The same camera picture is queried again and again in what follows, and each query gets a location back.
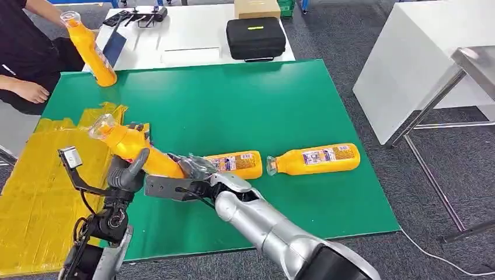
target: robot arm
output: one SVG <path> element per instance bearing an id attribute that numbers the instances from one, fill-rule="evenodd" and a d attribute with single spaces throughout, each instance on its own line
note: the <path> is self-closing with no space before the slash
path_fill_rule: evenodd
<path id="1" fill-rule="evenodd" d="M 288 279 L 380 279 L 371 265 L 346 246 L 293 224 L 247 181 L 222 173 L 213 174 L 211 184 L 228 188 L 214 198 L 218 216 L 276 263 Z"/>
<path id="2" fill-rule="evenodd" d="M 142 150 L 130 166 L 114 158 L 117 164 L 112 163 L 114 168 L 109 172 L 107 190 L 90 187 L 79 177 L 76 168 L 82 162 L 74 147 L 59 150 L 59 154 L 77 190 L 107 197 L 103 210 L 92 213 L 75 236 L 59 279 L 113 279 L 132 236 L 126 209 L 134 193 L 142 187 L 143 174 L 137 170 L 146 161 L 149 151 Z M 276 263 L 288 279 L 380 280 L 378 272 L 358 254 L 293 224 L 247 181 L 231 173 L 216 173 L 214 167 L 200 157 L 171 157 L 191 178 L 147 176 L 145 194 L 204 202 Z M 109 247 L 103 249 L 88 244 L 91 237 L 107 240 Z"/>
<path id="3" fill-rule="evenodd" d="M 195 179 L 148 176 L 145 194 L 178 201 L 214 203 L 218 216 L 235 227 L 290 280 L 380 280 L 378 272 L 346 246 L 315 237 L 270 205 L 251 184 L 232 173 L 213 173 L 200 157 L 175 158 Z M 153 188 L 164 186 L 161 191 Z"/>

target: black zipper case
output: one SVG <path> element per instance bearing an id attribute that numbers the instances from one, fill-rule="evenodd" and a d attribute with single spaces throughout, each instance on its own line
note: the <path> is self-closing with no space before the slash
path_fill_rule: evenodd
<path id="1" fill-rule="evenodd" d="M 229 20 L 226 34 L 235 60 L 271 61 L 285 51 L 285 35 L 276 17 Z"/>

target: yellow bottle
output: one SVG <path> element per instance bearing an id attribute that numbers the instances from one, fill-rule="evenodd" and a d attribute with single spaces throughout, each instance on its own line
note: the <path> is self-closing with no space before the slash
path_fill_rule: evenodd
<path id="1" fill-rule="evenodd" d="M 102 51 L 95 43 L 95 35 L 81 22 L 77 12 L 64 12 L 60 15 L 67 27 L 72 43 L 85 63 L 89 65 L 99 86 L 111 86 L 117 82 L 117 75 Z"/>
<path id="2" fill-rule="evenodd" d="M 275 158 L 268 156 L 266 170 L 289 175 L 337 172 L 355 169 L 361 157 L 354 144 L 336 144 L 314 148 L 290 150 Z"/>
<path id="3" fill-rule="evenodd" d="M 243 179 L 256 179 L 263 175 L 262 156 L 257 150 L 205 156 L 220 172 L 232 172 Z"/>
<path id="4" fill-rule="evenodd" d="M 180 166 L 168 155 L 154 148 L 146 138 L 147 131 L 137 131 L 115 122 L 111 114 L 99 117 L 89 130 L 89 136 L 105 142 L 110 150 L 125 160 L 135 159 L 141 149 L 149 148 L 148 160 L 143 170 L 156 176 L 185 178 Z"/>

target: cable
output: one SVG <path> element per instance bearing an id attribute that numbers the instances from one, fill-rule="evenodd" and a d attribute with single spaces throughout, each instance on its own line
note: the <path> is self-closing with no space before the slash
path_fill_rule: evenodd
<path id="1" fill-rule="evenodd" d="M 91 212 L 91 214 L 93 214 L 94 216 L 96 216 L 95 210 L 93 210 L 93 208 L 91 208 L 91 206 L 89 206 L 89 203 L 86 200 L 86 197 L 84 196 L 84 191 L 83 190 L 81 190 L 81 198 L 82 198 L 82 202 L 84 202 L 84 205 L 86 205 L 86 207 L 89 210 L 89 212 Z"/>
<path id="2" fill-rule="evenodd" d="M 85 219 L 85 218 L 83 218 L 83 217 L 80 217 L 80 218 L 76 221 L 76 224 L 74 224 L 74 228 L 72 229 L 72 238 L 73 238 L 74 242 L 76 242 L 76 240 L 77 240 L 77 228 L 79 227 L 79 223 L 80 223 L 81 221 L 84 221 L 84 223 L 87 223 L 87 222 L 88 222 L 88 220 L 86 220 L 86 219 Z"/>
<path id="3" fill-rule="evenodd" d="M 206 201 L 206 199 L 200 197 L 197 193 L 195 193 L 194 191 L 190 191 L 190 190 L 187 190 L 185 188 L 182 188 L 182 187 L 176 187 L 175 188 L 175 191 L 178 191 L 178 192 L 181 192 L 181 193 L 188 193 L 194 197 L 196 197 L 197 199 L 201 200 L 203 203 L 205 203 L 206 205 L 208 205 L 209 207 L 211 207 L 212 209 L 215 209 L 215 206 L 213 204 L 211 204 L 210 202 Z"/>
<path id="4" fill-rule="evenodd" d="M 409 237 L 409 235 L 407 235 L 407 233 L 404 231 L 404 229 L 402 229 L 402 227 L 400 227 L 400 230 L 402 231 L 402 233 L 404 233 L 404 235 L 407 237 L 407 239 L 409 239 L 409 241 L 411 241 L 411 243 L 413 243 L 423 254 L 425 254 L 425 255 L 427 255 L 429 257 L 432 257 L 432 258 L 436 258 L 437 260 L 441 260 L 441 261 L 443 261 L 443 262 L 445 262 L 445 263 L 447 263 L 447 264 L 449 264 L 449 265 L 457 268 L 460 272 L 462 272 L 462 273 L 464 273 L 466 275 L 469 275 L 469 276 L 486 276 L 486 275 L 493 275 L 493 274 L 495 274 L 495 271 L 485 272 L 485 273 L 470 273 L 470 272 L 467 272 L 464 269 L 458 267 L 457 265 L 451 263 L 448 260 L 445 260 L 445 259 L 443 259 L 443 258 L 441 258 L 441 257 L 439 257 L 437 255 L 433 255 L 433 254 L 430 254 L 430 253 L 426 252 L 425 250 L 423 250 L 423 248 L 419 247 L 419 245 L 416 244 L 416 242 L 414 242 L 414 240 L 411 237 Z"/>

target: person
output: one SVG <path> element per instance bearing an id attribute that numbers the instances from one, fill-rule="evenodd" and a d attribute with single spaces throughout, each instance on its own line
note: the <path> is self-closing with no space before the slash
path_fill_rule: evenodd
<path id="1" fill-rule="evenodd" d="M 59 27 L 61 11 L 46 0 L 0 0 L 0 99 L 25 114 L 42 114 L 63 71 L 84 62 L 68 38 L 50 40 L 24 9 Z"/>

